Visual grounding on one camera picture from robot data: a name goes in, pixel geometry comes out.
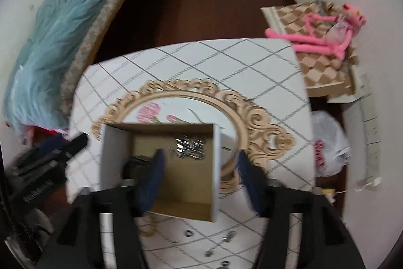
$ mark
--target plush toy head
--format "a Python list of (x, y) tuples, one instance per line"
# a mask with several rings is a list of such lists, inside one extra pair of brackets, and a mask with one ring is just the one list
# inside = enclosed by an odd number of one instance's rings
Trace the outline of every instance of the plush toy head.
[(343, 15), (347, 22), (356, 27), (361, 27), (366, 22), (365, 17), (361, 15), (359, 10), (349, 4), (343, 4)]

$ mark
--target oval ornate frame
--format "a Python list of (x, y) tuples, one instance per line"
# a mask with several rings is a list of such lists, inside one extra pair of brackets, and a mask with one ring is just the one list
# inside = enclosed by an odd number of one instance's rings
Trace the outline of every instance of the oval ornate frame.
[[(117, 98), (115, 103), (109, 105), (105, 114), (92, 124), (91, 132), (100, 140), (103, 123), (121, 123), (140, 104), (169, 97), (192, 98), (220, 110), (235, 127), (238, 149), (246, 150), (251, 162), (263, 170), (266, 170), (268, 161), (283, 156), (295, 145), (291, 134), (271, 123), (271, 116), (266, 109), (254, 105), (235, 90), (219, 90), (209, 79), (149, 80), (139, 91), (128, 92), (122, 99)], [(233, 152), (227, 163), (221, 167), (223, 193), (231, 192), (238, 186), (236, 167), (237, 152)]]

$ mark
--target white plastic bag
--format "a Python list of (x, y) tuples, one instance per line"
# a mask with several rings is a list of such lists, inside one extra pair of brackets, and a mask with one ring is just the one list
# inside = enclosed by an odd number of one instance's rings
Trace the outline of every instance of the white plastic bag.
[(339, 123), (325, 111), (312, 112), (316, 176), (338, 174), (350, 158), (349, 142)]

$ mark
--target pink flower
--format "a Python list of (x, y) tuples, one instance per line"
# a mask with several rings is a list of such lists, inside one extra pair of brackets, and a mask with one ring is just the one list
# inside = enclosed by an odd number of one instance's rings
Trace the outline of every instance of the pink flower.
[(175, 121), (175, 120), (177, 119), (177, 117), (176, 117), (175, 115), (168, 114), (168, 115), (166, 116), (166, 119), (167, 119), (168, 121), (172, 122), (172, 121)]
[(137, 113), (137, 120), (141, 123), (149, 123), (160, 113), (161, 107), (157, 103), (149, 103), (140, 108)]

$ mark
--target black cable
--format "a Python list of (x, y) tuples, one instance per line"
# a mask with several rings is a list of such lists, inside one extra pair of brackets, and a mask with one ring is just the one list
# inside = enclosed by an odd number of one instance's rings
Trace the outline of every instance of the black cable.
[(12, 226), (14, 237), (24, 254), (24, 256), (30, 259), (34, 264), (38, 262), (42, 251), (38, 244), (32, 237), (32, 234), (28, 231), (27, 227), (16, 219), (13, 215), (13, 211), (10, 205), (9, 196), (7, 193), (7, 183), (5, 177), (3, 154), (0, 144), (0, 196), (3, 200), (3, 208), (7, 215), (7, 218)]

